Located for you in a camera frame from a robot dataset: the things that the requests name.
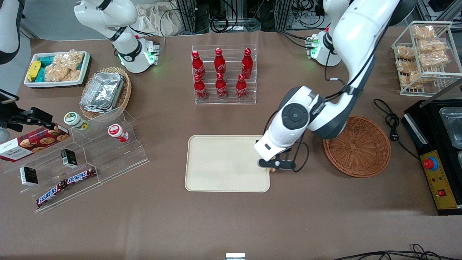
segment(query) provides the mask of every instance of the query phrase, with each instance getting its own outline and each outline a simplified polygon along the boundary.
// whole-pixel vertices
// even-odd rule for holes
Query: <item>aluminum foil container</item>
[[[124,82],[119,73],[99,72],[90,81],[80,100],[80,105],[87,111],[104,113],[117,104]]]

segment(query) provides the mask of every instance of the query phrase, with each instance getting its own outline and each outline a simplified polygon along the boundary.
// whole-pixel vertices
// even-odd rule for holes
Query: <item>oval wicker basket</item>
[[[345,129],[334,139],[324,140],[329,161],[341,172],[354,177],[372,177],[390,162],[387,135],[372,120],[351,115]]]
[[[115,108],[121,106],[123,109],[125,109],[128,105],[130,94],[132,93],[132,83],[130,82],[130,78],[128,77],[127,73],[123,69],[115,68],[115,67],[103,68],[96,73],[99,73],[99,72],[109,72],[109,73],[117,72],[123,75],[123,77],[125,78],[125,81],[123,83],[122,90],[120,92],[119,99],[117,101]],[[96,75],[96,73],[93,74],[93,76],[91,76],[91,78],[87,81],[87,84],[85,84],[85,88],[82,92],[82,97],[85,95],[85,91],[87,90],[88,85],[90,84],[91,80]],[[80,106],[80,110],[82,111],[82,114],[88,119],[95,118],[102,114],[102,113],[87,111],[82,106]]]

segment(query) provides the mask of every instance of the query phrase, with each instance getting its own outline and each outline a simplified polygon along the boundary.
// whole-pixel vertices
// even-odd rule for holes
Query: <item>walkers cookie box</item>
[[[54,123],[55,129],[41,127],[0,145],[0,159],[18,161],[69,138],[69,131]]]

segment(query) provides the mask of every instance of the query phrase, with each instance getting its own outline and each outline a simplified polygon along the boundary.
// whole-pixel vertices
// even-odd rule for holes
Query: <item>cookie box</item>
[[[68,139],[69,131],[56,123],[54,124],[55,129],[53,130],[41,127],[1,144],[0,159],[15,162]]]
[[[30,88],[60,88],[60,87],[80,87],[80,85],[84,82],[86,73],[88,71],[88,66],[90,63],[90,54],[86,51],[82,51],[84,53],[84,58],[82,60],[82,68],[80,69],[80,75],[78,80],[72,81],[57,81],[57,82],[30,82],[27,78],[27,74],[24,78],[24,85]],[[41,57],[48,57],[48,56],[55,56],[56,54],[63,54],[68,53],[65,52],[49,52],[49,53],[37,53],[34,54],[32,60],[28,68],[32,65],[34,61],[40,60]]]

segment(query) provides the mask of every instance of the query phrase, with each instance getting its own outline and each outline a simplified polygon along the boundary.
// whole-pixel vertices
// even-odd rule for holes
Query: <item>yellow snack package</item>
[[[27,71],[27,79],[30,82],[33,82],[35,80],[35,78],[37,77],[38,72],[40,71],[40,66],[41,65],[42,65],[42,63],[40,63],[40,61],[34,61],[30,65],[29,70]]]

